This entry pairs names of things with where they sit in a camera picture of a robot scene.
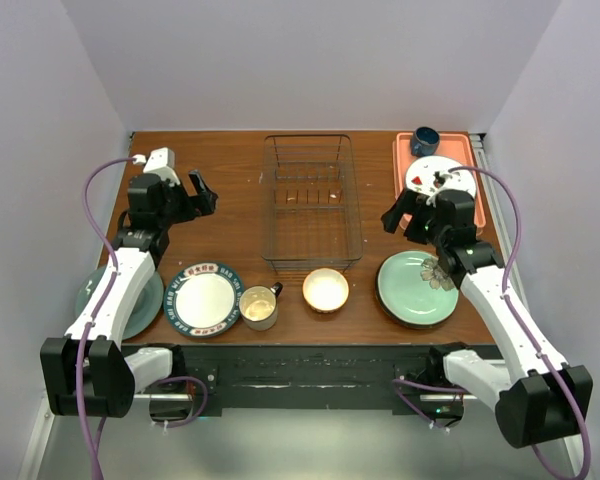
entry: cable clip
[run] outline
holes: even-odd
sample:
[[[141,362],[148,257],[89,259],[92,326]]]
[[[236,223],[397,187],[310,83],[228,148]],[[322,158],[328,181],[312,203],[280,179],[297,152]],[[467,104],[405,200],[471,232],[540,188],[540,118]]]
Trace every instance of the cable clip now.
[[[147,164],[147,157],[145,155],[134,155],[131,158],[133,158],[134,165],[146,165]]]

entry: light green plate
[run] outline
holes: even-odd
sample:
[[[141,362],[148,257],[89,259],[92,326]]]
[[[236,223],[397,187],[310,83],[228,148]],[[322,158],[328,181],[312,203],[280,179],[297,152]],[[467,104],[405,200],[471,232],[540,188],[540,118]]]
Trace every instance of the light green plate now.
[[[80,286],[74,307],[76,318],[82,313],[87,303],[89,303],[91,295],[104,275],[105,268],[102,266],[93,271]],[[135,337],[153,322],[162,306],[163,295],[164,286],[162,285],[162,279],[158,272],[155,272],[138,296],[138,300],[133,307],[127,326],[122,334],[123,340]]]
[[[422,262],[435,258],[410,250],[387,258],[376,276],[376,294],[384,311],[394,320],[413,328],[429,328],[444,321],[458,303],[458,290],[432,288],[422,279]]]

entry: wooden tabletop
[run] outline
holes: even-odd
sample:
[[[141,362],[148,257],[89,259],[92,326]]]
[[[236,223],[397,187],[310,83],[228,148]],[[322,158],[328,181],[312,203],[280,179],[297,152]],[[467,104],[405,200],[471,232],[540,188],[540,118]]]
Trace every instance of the wooden tabletop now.
[[[397,132],[347,132],[355,152],[364,255],[345,273],[350,296],[344,307],[332,314],[311,310],[302,297],[302,276],[277,275],[261,257],[264,206],[258,180],[263,165],[264,138],[271,133],[276,132],[141,132],[134,136],[132,154],[148,154],[153,149],[169,147],[175,152],[177,173],[190,194],[194,192],[187,172],[197,168],[209,188],[219,195],[213,215],[175,225],[169,231],[171,244],[158,268],[164,284],[189,265],[217,261],[238,272],[245,288],[270,286],[281,281],[284,291],[279,298],[278,321],[270,330],[253,331],[239,320],[219,336],[196,340],[178,333],[161,311],[151,326],[129,343],[493,343],[482,319],[462,295],[451,317],[428,330],[398,325],[378,305],[374,279],[385,258],[410,249],[433,252],[431,247],[408,242],[399,232],[385,233],[380,223],[380,216],[395,200],[391,145]],[[115,220],[128,206],[129,179],[138,172],[139,167],[128,165],[126,168],[109,226],[109,238],[115,233]],[[482,238],[497,246],[486,202],[485,209],[487,226]]]

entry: small bowl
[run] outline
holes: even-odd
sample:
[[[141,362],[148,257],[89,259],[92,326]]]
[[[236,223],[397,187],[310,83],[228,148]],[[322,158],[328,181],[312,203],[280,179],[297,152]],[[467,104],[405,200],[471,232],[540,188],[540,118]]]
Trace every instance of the small bowl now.
[[[302,295],[314,310],[321,313],[335,312],[347,301],[349,284],[340,272],[331,268],[319,268],[304,279]]]

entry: blue rimmed plate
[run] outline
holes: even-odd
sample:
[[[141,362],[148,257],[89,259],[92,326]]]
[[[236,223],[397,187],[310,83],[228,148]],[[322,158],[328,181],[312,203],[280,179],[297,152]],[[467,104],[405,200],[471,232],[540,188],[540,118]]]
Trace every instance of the blue rimmed plate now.
[[[198,263],[182,270],[164,295],[164,313],[183,335],[219,335],[240,317],[244,292],[238,274],[222,263]]]

